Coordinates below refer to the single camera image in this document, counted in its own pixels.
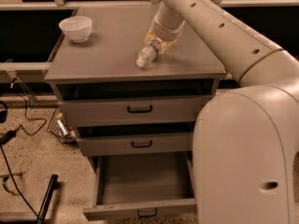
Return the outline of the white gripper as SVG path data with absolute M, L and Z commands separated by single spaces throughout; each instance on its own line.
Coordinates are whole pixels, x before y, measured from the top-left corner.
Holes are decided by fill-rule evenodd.
M 146 36 L 144 43 L 146 45 L 160 46 L 159 53 L 166 53 L 180 37 L 185 21 L 181 20 L 176 23 L 174 28 L 162 23 L 157 17 L 152 20 L 151 27 Z

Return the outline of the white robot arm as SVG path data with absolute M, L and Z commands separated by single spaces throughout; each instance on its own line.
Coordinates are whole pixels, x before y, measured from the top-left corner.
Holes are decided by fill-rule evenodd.
M 194 127 L 194 193 L 200 224 L 295 224 L 299 63 L 209 0 L 162 0 L 162 40 L 184 23 L 239 86 L 210 100 Z

